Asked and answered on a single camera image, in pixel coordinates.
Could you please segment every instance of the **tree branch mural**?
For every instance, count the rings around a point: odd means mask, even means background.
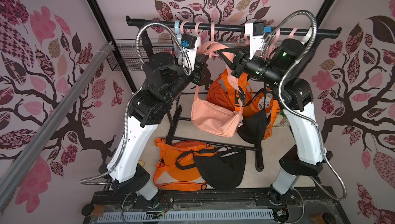
[[[373,38],[395,43],[395,22],[386,16],[368,19],[373,22],[374,37],[364,36],[358,23],[347,37],[345,52],[342,41],[330,45],[330,59],[320,65],[324,71],[314,75],[312,82],[323,90],[317,99],[322,100],[321,109],[326,113],[324,141],[334,126],[344,126],[342,135],[349,136],[350,146],[363,143],[363,165],[368,168],[373,161],[380,177],[395,188],[395,52],[373,47]],[[367,144],[369,137],[374,148]]]

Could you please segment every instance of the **metal flexible conduit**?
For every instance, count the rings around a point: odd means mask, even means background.
[[[342,186],[342,189],[343,189],[343,196],[342,196],[342,197],[335,197],[335,196],[331,195],[328,191],[326,191],[326,190],[323,188],[323,186],[322,186],[316,179],[314,179],[313,177],[310,177],[310,178],[311,178],[311,179],[318,185],[318,187],[319,187],[321,190],[323,190],[323,192],[325,192],[325,194],[327,194],[330,198],[332,198],[333,200],[337,200],[337,201],[343,201],[343,200],[346,199],[346,197],[347,197],[347,189],[346,189],[346,186],[344,185],[344,182],[343,182],[342,178],[339,176],[339,174],[337,174],[337,172],[335,171],[335,169],[334,169],[334,168],[332,167],[332,165],[330,164],[328,158],[326,157],[326,152],[325,152],[325,147],[324,147],[324,143],[323,143],[323,138],[322,138],[321,130],[319,129],[318,123],[317,123],[316,121],[314,121],[313,119],[311,119],[311,118],[309,118],[309,117],[306,117],[306,116],[304,116],[304,115],[302,115],[302,114],[300,114],[300,113],[297,113],[297,112],[295,112],[294,110],[290,109],[290,108],[284,103],[284,99],[282,98],[282,94],[281,94],[282,91],[283,91],[283,89],[284,89],[284,82],[285,82],[286,78],[287,78],[288,75],[291,73],[291,71],[295,68],[295,66],[296,66],[298,63],[300,63],[300,61],[303,59],[303,57],[307,54],[307,52],[310,50],[311,46],[313,45],[314,40],[315,40],[316,35],[317,35],[318,24],[317,24],[316,18],[314,17],[314,15],[313,15],[310,11],[307,11],[307,10],[298,10],[298,11],[295,11],[294,13],[290,14],[289,16],[287,16],[287,17],[286,17],[286,18],[285,18],[285,19],[284,19],[284,20],[283,20],[283,21],[282,21],[282,22],[281,22],[271,33],[270,33],[270,34],[273,34],[273,35],[274,35],[274,34],[276,33],[276,31],[279,30],[280,27],[281,27],[282,25],[284,25],[284,23],[286,23],[286,22],[287,22],[289,19],[291,19],[292,17],[297,16],[297,15],[300,15],[300,14],[305,15],[305,16],[307,16],[307,17],[310,19],[311,25],[312,25],[312,27],[313,27],[313,32],[312,32],[311,38],[310,38],[310,40],[309,40],[309,43],[307,44],[307,46],[306,46],[306,48],[304,49],[303,53],[299,55],[299,57],[294,61],[294,63],[289,67],[289,69],[286,71],[286,73],[284,74],[284,76],[281,78],[281,81],[280,81],[280,83],[279,83],[279,100],[280,100],[280,102],[282,103],[282,105],[283,105],[290,113],[292,113],[292,114],[295,115],[295,116],[298,116],[299,118],[306,119],[307,121],[309,121],[310,123],[312,123],[312,124],[314,125],[315,129],[317,130],[318,139],[319,139],[319,145],[320,145],[320,147],[321,147],[322,157],[323,157],[324,161],[328,164],[328,166],[329,166],[329,168],[332,170],[332,172],[335,174],[335,176],[337,177],[337,179],[339,180],[339,182],[340,182],[340,184],[341,184],[341,186]],[[263,47],[262,47],[261,54],[264,55],[264,52],[265,52],[265,50],[264,50]]]
[[[139,30],[139,32],[137,33],[137,37],[136,37],[136,51],[137,51],[137,55],[139,56],[141,65],[144,64],[144,60],[143,60],[143,56],[141,55],[141,51],[140,51],[140,39],[141,39],[141,35],[144,33],[145,30],[147,30],[149,27],[164,27],[171,35],[171,37],[173,38],[173,41],[175,42],[175,44],[177,45],[178,49],[180,50],[180,52],[182,53],[183,57],[182,57],[182,69],[184,70],[185,74],[190,76],[192,73],[192,67],[191,67],[191,62],[189,60],[189,57],[186,53],[186,51],[184,50],[184,48],[181,46],[181,44],[178,42],[177,36],[173,33],[173,31],[171,30],[171,28],[169,28],[167,25],[161,23],[161,22],[149,22],[147,24],[145,24],[143,27],[141,27],[141,29]],[[184,65],[184,58],[186,59],[186,62],[188,64],[188,70],[186,70],[185,65]]]

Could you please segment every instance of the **pink floral wallpaper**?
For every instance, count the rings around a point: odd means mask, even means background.
[[[395,223],[394,0],[338,0],[325,40],[302,76],[311,79],[316,117],[349,196],[351,223]],[[323,182],[341,194],[325,168]]]
[[[104,43],[85,0],[0,0],[0,177]],[[50,216],[62,211],[72,214],[61,222],[82,222],[82,206],[100,187],[78,180],[96,175],[112,157],[122,136],[122,98],[129,96],[121,73],[104,61],[2,209],[0,222],[51,223]]]

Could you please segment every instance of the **orange bag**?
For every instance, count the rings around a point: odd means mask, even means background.
[[[202,149],[214,149],[214,146],[207,143],[198,141],[184,141],[173,143],[172,145],[166,144],[164,138],[155,140],[155,146],[160,148],[160,161],[156,164],[156,171],[154,174],[155,185],[163,190],[180,190],[180,191],[197,191],[204,190],[207,183],[191,182],[200,178],[200,173],[196,167],[190,169],[180,170],[175,166],[177,158],[186,151],[200,151]],[[213,156],[214,153],[196,154],[197,156]],[[186,166],[194,164],[193,155],[189,154],[179,160],[180,165]],[[157,184],[156,181],[163,172],[168,172],[171,177],[179,182],[170,182],[164,184]]]

